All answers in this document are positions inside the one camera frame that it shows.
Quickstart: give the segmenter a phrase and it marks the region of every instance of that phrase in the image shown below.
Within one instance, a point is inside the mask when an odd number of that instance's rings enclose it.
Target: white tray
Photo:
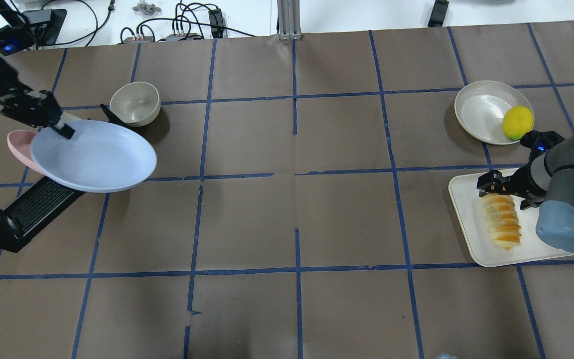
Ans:
[[[517,169],[502,170],[504,176],[512,175]],[[460,221],[466,245],[473,260],[485,267],[504,266],[506,264],[539,261],[541,259],[567,257],[574,255],[565,250],[553,248],[535,233],[539,209],[528,208],[520,211],[519,197],[513,197],[517,218],[522,233],[521,244],[505,250],[493,243],[488,234],[486,220],[482,212],[480,191],[476,188],[478,177],[483,173],[454,177],[448,184],[448,191],[453,200],[457,219]]]

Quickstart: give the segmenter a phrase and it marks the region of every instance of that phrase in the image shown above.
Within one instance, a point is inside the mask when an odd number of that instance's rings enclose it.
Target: white plate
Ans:
[[[509,176],[515,170],[502,170],[502,173],[504,176]],[[453,200],[455,213],[460,221],[466,245],[476,263],[480,266],[496,267],[574,255],[574,253],[553,248],[542,242],[535,233],[539,209],[529,208],[520,211],[522,199],[515,196],[512,197],[517,210],[517,218],[522,227],[520,229],[521,243],[510,250],[505,250],[493,243],[488,234],[486,220],[482,212],[481,200],[478,195],[480,191],[476,188],[480,175],[483,173],[454,177],[448,185],[448,191],[451,200]]]
[[[71,121],[66,139],[44,129],[32,140],[37,166],[59,184],[75,190],[107,193],[132,188],[156,167],[152,145],[133,131],[101,121]]]
[[[497,81],[477,81],[468,84],[455,98],[455,116],[471,136],[492,145],[510,145],[504,135],[504,114],[517,105],[533,107],[519,91]]]

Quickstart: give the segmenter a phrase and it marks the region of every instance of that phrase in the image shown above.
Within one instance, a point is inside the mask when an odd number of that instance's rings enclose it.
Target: connector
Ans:
[[[189,34],[174,33],[174,34],[168,35],[165,38],[165,41],[181,41],[181,40],[187,40],[187,39],[201,39],[201,36],[199,34],[196,34],[195,32],[190,32]]]
[[[135,37],[129,37],[123,39],[123,43],[144,43],[144,42],[154,42],[154,37],[137,34]]]

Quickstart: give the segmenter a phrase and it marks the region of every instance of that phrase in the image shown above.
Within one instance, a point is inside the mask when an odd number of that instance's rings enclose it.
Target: pink plate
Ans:
[[[39,170],[39,166],[34,163],[30,156],[30,143],[34,136],[37,136],[35,131],[17,130],[10,132],[7,136],[8,148],[21,163],[28,166],[31,170],[45,175],[43,171]]]

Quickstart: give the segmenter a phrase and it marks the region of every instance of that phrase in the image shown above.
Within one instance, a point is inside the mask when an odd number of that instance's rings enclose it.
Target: bread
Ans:
[[[520,244],[520,223],[510,195],[487,194],[482,201],[490,239],[509,250]]]

